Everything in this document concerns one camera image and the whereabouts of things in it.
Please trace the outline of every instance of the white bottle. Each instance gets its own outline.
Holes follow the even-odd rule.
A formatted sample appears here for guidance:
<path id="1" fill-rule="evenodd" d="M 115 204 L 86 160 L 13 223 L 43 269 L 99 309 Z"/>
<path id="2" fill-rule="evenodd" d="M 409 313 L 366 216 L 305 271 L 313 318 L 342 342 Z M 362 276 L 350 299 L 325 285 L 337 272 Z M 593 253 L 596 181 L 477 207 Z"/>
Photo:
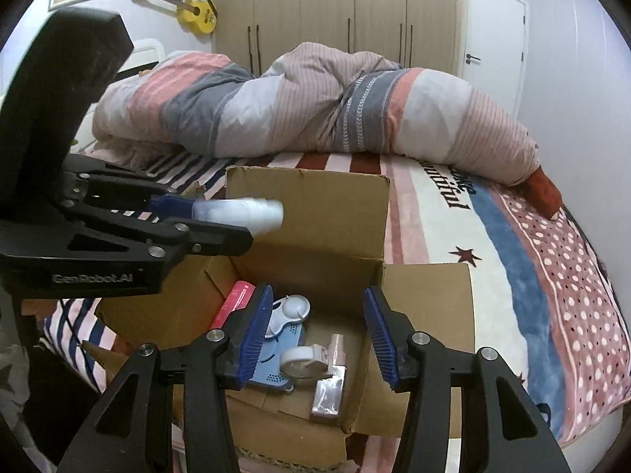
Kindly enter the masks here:
<path id="1" fill-rule="evenodd" d="M 252 236 L 269 233 L 283 223 L 283 204 L 269 199 L 199 199 L 193 203 L 192 218 L 246 227 Z"/>

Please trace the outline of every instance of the door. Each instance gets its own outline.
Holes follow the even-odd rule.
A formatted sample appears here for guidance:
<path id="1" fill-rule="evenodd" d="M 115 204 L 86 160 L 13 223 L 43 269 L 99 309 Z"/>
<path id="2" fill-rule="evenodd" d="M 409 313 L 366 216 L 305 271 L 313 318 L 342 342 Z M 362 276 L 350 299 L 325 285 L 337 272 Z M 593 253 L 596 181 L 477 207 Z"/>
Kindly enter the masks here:
<path id="1" fill-rule="evenodd" d="M 406 67 L 453 72 L 459 12 L 459 0 L 408 0 Z"/>
<path id="2" fill-rule="evenodd" d="M 506 112 L 517 113 L 526 5 L 519 0 L 467 0 L 463 78 Z"/>
<path id="3" fill-rule="evenodd" d="M 301 43 L 301 0 L 254 0 L 259 75 Z"/>
<path id="4" fill-rule="evenodd" d="M 255 72 L 253 0 L 213 0 L 219 16 L 215 28 L 217 53 Z"/>
<path id="5" fill-rule="evenodd" d="M 353 0 L 301 0 L 301 42 L 353 52 Z"/>
<path id="6" fill-rule="evenodd" d="M 403 63 L 405 0 L 355 0 L 355 51 Z"/>

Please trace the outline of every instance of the guitar body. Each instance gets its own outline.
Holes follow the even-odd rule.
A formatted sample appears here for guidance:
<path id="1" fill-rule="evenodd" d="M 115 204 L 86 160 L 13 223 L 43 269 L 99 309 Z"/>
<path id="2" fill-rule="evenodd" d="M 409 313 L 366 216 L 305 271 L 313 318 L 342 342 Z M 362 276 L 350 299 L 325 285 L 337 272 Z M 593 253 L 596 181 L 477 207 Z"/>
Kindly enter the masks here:
<path id="1" fill-rule="evenodd" d="M 177 9 L 177 20 L 191 28 L 196 34 L 209 34 L 215 29 L 217 17 L 208 2 L 203 0 L 184 0 L 185 4 L 200 9 L 200 13 L 188 9 Z"/>

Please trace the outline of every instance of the polka dot fabric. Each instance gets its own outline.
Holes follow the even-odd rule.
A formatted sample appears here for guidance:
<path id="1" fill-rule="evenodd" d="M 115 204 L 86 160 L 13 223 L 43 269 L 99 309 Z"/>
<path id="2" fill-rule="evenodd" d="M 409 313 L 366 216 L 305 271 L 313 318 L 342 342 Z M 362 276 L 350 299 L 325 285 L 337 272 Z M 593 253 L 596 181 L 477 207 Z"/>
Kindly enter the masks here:
<path id="1" fill-rule="evenodd" d="M 498 187 L 525 246 L 539 258 L 540 281 L 551 296 L 551 332 L 566 372 L 569 443 L 629 400 L 629 336 L 610 282 L 589 243 L 564 211 L 550 221 Z"/>

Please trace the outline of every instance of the guitar neck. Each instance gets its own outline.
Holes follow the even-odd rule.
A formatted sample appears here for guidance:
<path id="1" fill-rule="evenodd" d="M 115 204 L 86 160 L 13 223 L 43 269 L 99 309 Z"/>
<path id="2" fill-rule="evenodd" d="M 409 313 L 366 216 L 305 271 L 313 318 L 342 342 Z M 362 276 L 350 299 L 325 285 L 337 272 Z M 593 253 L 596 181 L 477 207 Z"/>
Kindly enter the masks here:
<path id="1" fill-rule="evenodd" d="M 164 2 L 168 2 L 170 4 L 175 5 L 178 9 L 185 9 L 185 10 L 190 10 L 191 12 L 195 12 L 196 7 L 193 7 L 192 5 L 186 4 L 184 2 L 181 2 L 180 0 L 162 0 Z"/>

